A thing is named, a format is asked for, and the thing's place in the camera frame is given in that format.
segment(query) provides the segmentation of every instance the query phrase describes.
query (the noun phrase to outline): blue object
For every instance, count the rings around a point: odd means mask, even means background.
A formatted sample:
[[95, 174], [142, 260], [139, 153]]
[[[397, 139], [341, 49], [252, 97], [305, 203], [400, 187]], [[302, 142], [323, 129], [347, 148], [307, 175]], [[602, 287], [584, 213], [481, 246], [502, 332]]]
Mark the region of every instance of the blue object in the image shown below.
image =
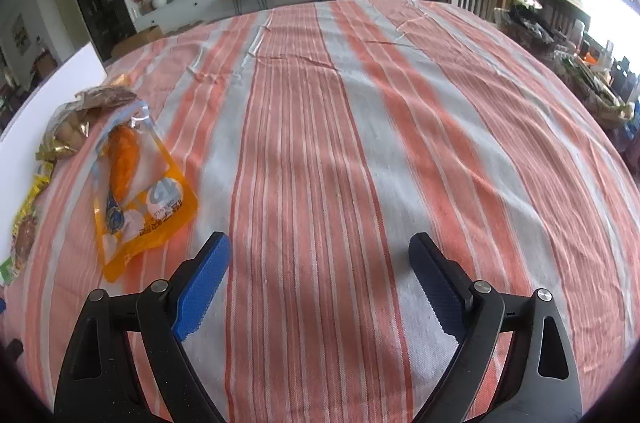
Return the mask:
[[466, 335], [462, 302], [428, 250], [416, 237], [412, 237], [409, 242], [409, 264], [442, 330], [453, 336], [458, 343], [462, 342]]
[[200, 327], [216, 294], [231, 259], [231, 241], [222, 235], [209, 249], [196, 273], [178, 298], [177, 313], [172, 330], [180, 342]]

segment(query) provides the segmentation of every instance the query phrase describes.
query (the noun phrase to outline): white vase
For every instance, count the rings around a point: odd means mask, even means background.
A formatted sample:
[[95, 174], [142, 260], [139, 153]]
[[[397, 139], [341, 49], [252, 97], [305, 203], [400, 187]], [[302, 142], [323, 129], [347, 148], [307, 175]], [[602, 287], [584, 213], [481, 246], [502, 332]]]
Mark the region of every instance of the white vase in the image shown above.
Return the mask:
[[166, 0], [152, 0], [151, 4], [154, 6], [154, 9], [157, 10], [158, 8], [166, 6]]

